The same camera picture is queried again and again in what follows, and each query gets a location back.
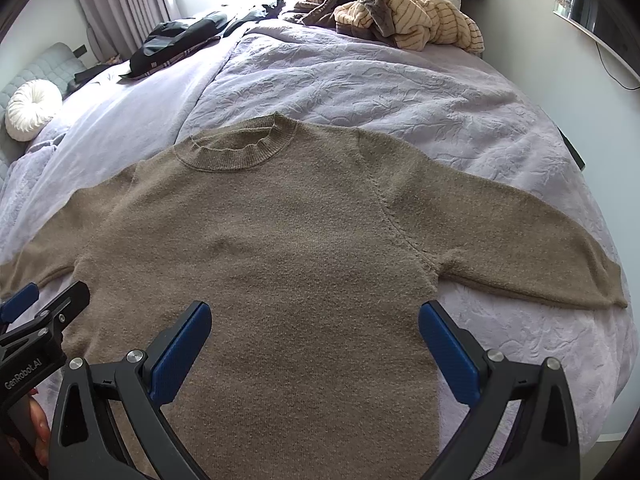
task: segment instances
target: curtain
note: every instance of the curtain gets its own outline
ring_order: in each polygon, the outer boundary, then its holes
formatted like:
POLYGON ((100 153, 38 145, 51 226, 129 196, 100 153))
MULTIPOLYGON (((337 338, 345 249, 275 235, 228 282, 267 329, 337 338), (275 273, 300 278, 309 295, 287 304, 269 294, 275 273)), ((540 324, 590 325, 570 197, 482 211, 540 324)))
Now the curtain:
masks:
POLYGON ((179 18, 175 0, 79 0, 95 57, 129 57, 161 22, 179 18))

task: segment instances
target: power cord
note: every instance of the power cord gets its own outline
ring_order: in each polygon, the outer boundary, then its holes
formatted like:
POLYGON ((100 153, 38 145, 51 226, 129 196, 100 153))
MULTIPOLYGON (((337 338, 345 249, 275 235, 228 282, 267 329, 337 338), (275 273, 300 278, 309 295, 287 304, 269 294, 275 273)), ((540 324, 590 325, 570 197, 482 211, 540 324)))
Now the power cord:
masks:
POLYGON ((611 72, 609 72, 609 69, 607 68, 607 66, 604 64, 604 60, 602 59, 602 53, 600 51, 600 45, 598 44, 597 41, 595 42, 595 44, 596 44, 596 48, 598 49, 598 56, 600 56, 600 62, 602 63, 604 70, 606 70, 607 74, 609 74, 609 77, 612 78, 613 81, 618 83, 620 86, 622 86, 622 88, 624 88, 625 90, 631 90, 631 91, 640 90, 640 86, 636 86, 635 88, 629 88, 628 86, 624 86, 620 81, 618 81, 615 77, 613 77, 611 72))

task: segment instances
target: sweater sleeve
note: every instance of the sweater sleeve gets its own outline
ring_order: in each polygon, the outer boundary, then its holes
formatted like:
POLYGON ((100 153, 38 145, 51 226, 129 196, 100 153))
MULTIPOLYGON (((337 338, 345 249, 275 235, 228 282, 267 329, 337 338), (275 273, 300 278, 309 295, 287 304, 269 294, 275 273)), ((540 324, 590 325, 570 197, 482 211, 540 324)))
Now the sweater sleeve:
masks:
POLYGON ((79 189, 12 260, 0 266, 0 298, 29 282, 43 287, 74 269, 82 249, 123 195, 135 165, 95 187, 79 189))
POLYGON ((389 221, 440 276, 552 306, 626 306, 620 266, 568 216, 392 137, 361 132, 359 145, 389 221))

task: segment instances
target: brown fleece fabric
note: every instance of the brown fleece fabric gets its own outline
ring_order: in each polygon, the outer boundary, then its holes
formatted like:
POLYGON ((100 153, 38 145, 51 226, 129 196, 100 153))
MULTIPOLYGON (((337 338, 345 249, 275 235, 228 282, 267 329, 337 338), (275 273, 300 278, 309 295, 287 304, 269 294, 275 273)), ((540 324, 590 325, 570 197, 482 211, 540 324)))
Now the brown fleece fabric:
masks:
POLYGON ((0 267, 0 294, 72 269, 92 302, 65 349, 91 363, 210 304, 211 336, 164 412, 216 479, 420 478, 438 453, 438 399, 417 313, 438 276, 626 305, 620 268, 537 198, 390 136, 280 115, 78 190, 0 267))

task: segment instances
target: blue gripper pad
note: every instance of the blue gripper pad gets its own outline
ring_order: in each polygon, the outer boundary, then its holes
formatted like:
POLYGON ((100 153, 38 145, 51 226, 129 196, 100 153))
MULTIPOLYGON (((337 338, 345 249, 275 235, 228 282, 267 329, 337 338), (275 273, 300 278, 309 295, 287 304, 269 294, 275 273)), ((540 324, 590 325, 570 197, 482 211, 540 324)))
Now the blue gripper pad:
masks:
POLYGON ((201 303, 151 372, 149 397, 156 408, 173 402, 211 332, 211 309, 201 303))
POLYGON ((456 400, 472 407, 480 399, 478 370, 429 303, 420 307, 418 329, 456 400))
POLYGON ((32 304, 38 301, 40 291, 35 283, 25 286, 0 306, 0 322, 13 323, 32 304))

